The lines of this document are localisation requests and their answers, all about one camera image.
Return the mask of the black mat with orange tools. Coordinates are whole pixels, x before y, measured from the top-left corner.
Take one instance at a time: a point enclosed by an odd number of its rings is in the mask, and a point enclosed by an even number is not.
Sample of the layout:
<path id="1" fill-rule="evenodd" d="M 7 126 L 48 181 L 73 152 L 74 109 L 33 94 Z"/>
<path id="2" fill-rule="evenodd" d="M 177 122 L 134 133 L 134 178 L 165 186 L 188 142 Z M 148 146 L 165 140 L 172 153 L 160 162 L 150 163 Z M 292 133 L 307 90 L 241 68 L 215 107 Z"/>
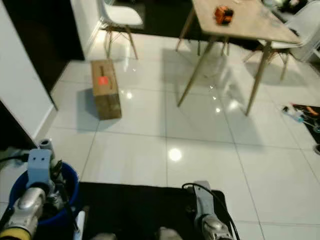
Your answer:
<path id="1" fill-rule="evenodd" d="M 311 126 L 312 130 L 320 133 L 320 113 L 315 111 L 312 106 L 293 103 L 294 119 L 297 122 Z"/>

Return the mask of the wooden table with slanted legs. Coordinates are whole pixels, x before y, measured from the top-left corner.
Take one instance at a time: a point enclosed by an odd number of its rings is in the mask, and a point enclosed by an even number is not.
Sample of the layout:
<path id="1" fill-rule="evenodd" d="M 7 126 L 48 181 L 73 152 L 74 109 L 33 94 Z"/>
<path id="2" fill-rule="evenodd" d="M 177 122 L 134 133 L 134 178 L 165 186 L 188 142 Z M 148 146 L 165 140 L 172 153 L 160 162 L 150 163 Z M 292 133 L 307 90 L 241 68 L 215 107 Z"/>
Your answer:
<path id="1" fill-rule="evenodd" d="M 198 20 L 201 32 L 208 35 L 209 39 L 177 105 L 181 106 L 189 94 L 196 78 L 198 78 L 201 73 L 202 66 L 218 39 L 232 37 L 265 41 L 263 55 L 256 74 L 254 75 L 253 87 L 246 106 L 245 115 L 249 115 L 256 94 L 258 93 L 266 64 L 273 51 L 273 43 L 300 44 L 302 42 L 300 37 L 295 35 L 285 23 L 280 21 L 271 10 L 265 7 L 260 0 L 191 0 L 191 2 L 192 9 L 183 25 L 176 47 L 179 48 L 183 39 L 185 39 L 194 19 Z M 234 14 L 231 17 L 230 23 L 221 25 L 217 22 L 215 12 L 219 7 L 229 7 L 233 9 Z"/>

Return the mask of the grey robot right leg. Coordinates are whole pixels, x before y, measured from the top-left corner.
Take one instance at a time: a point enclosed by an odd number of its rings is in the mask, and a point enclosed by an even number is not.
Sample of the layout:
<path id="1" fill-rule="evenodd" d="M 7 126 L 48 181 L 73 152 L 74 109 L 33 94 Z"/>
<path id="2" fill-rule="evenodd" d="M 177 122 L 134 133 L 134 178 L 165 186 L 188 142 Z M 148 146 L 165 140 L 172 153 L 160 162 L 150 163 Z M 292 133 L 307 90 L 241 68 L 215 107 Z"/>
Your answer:
<path id="1" fill-rule="evenodd" d="M 157 240 L 183 240 L 183 238 L 173 228 L 160 227 L 157 231 Z"/>

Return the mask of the black cabinet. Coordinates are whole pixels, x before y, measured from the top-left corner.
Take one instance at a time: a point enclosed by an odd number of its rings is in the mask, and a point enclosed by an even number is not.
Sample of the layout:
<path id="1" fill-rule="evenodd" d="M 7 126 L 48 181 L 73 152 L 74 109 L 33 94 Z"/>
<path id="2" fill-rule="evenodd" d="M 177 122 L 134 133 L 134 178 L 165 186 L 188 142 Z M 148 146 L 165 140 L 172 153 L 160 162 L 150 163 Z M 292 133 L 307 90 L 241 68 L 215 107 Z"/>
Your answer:
<path id="1" fill-rule="evenodd" d="M 31 150 L 36 145 L 0 99 L 0 150 L 6 151 L 9 147 Z"/>

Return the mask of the black item on table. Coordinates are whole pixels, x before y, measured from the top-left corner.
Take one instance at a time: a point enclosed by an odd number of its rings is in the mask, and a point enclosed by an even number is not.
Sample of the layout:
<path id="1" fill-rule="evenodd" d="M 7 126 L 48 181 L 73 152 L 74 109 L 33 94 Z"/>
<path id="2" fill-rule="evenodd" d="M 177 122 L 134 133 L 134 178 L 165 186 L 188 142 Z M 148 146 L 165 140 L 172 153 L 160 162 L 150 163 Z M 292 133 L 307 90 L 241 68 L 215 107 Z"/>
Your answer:
<path id="1" fill-rule="evenodd" d="M 296 14 L 308 4 L 309 0 L 282 0 L 279 11 Z"/>

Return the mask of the small clear bottle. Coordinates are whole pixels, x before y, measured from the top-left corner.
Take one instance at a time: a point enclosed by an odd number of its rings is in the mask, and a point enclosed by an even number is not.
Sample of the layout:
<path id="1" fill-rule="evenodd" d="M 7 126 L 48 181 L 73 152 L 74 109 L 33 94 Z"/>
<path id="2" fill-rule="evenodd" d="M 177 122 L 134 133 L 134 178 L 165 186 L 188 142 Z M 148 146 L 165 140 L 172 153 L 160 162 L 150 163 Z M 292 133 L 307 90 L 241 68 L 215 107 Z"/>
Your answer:
<path id="1" fill-rule="evenodd" d="M 296 122 L 304 122 L 305 121 L 304 112 L 296 109 L 292 105 L 284 105 L 282 107 L 282 112 L 283 112 L 283 114 L 289 116 L 290 118 L 292 118 Z"/>

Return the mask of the black floor mat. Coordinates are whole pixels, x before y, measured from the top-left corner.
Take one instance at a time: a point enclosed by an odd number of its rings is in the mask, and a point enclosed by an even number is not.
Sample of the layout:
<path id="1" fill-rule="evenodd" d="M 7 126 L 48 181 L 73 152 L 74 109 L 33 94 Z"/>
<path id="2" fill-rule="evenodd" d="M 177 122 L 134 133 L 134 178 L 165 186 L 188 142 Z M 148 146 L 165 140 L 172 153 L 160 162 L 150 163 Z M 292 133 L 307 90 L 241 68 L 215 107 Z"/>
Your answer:
<path id="1" fill-rule="evenodd" d="M 157 240 L 160 227 L 178 231 L 183 240 L 204 240 L 192 186 L 80 182 L 77 200 L 78 211 L 87 207 L 82 240 L 100 233 L 113 233 L 117 240 Z"/>

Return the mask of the orange and black tool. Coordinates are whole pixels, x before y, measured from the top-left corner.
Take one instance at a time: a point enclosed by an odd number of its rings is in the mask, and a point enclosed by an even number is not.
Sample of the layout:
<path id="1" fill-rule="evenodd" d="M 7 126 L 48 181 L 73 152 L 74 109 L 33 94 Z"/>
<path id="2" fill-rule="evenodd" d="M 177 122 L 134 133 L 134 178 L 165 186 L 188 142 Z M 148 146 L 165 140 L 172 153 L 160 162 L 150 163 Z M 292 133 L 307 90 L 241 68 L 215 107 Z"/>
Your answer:
<path id="1" fill-rule="evenodd" d="M 214 20 L 218 26 L 228 26 L 234 17 L 234 10 L 228 6 L 217 6 L 214 9 Z"/>

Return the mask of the white chair wooden legs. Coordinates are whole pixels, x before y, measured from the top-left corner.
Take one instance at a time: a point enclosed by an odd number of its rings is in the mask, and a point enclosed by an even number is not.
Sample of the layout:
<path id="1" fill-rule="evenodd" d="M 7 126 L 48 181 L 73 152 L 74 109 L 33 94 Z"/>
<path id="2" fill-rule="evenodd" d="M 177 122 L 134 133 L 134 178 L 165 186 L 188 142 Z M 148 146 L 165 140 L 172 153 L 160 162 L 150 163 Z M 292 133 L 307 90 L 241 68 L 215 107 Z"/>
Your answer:
<path id="1" fill-rule="evenodd" d="M 102 23 L 102 30 L 106 31 L 108 40 L 105 42 L 106 57 L 111 57 L 112 44 L 114 42 L 114 29 L 123 28 L 126 31 L 126 39 L 129 40 L 130 45 L 134 51 L 135 59 L 139 60 L 138 51 L 135 46 L 134 38 L 131 34 L 130 26 L 140 26 L 144 23 L 141 15 L 132 7 L 128 6 L 114 6 L 108 4 L 106 0 L 98 0 Z"/>
<path id="2" fill-rule="evenodd" d="M 288 70 L 291 50 L 311 43 L 314 36 L 320 33 L 320 0 L 309 0 L 308 4 L 295 14 L 283 13 L 279 10 L 282 0 L 259 0 L 259 2 L 261 15 L 266 17 L 272 15 L 272 25 L 285 26 L 299 39 L 296 44 L 281 41 L 270 42 L 270 51 L 266 62 L 269 64 L 275 54 L 281 57 L 283 66 L 279 79 L 283 80 Z"/>

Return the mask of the brown cardboard box red label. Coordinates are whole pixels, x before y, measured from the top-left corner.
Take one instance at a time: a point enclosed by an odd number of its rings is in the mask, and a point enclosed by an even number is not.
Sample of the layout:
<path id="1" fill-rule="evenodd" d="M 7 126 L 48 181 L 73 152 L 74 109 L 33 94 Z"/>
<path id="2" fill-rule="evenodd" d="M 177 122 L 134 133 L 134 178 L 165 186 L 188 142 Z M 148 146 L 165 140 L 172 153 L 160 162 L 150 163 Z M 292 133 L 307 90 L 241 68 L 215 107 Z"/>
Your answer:
<path id="1" fill-rule="evenodd" d="M 90 67 L 98 118 L 101 121 L 121 118 L 122 108 L 114 63 L 110 59 L 93 60 Z"/>

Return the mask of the blue plastic bucket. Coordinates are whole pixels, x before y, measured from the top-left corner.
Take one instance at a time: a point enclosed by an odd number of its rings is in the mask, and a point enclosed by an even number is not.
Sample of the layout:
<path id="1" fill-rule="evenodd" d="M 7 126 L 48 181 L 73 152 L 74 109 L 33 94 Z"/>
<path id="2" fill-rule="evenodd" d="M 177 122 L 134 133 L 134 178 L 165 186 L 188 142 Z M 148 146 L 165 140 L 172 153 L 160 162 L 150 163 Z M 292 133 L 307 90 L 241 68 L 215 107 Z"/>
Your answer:
<path id="1" fill-rule="evenodd" d="M 79 211 L 78 198 L 79 198 L 79 178 L 77 171 L 67 162 L 62 162 L 61 167 L 62 178 L 65 180 L 65 190 L 71 206 L 71 214 L 73 217 L 77 215 Z M 28 172 L 25 170 L 12 185 L 7 203 L 10 207 L 22 196 L 23 192 L 26 190 L 26 184 L 28 182 Z M 49 227 L 49 226 L 65 226 L 69 223 L 69 214 L 66 210 L 60 210 L 55 215 L 50 217 L 41 217 L 38 221 L 38 226 Z"/>

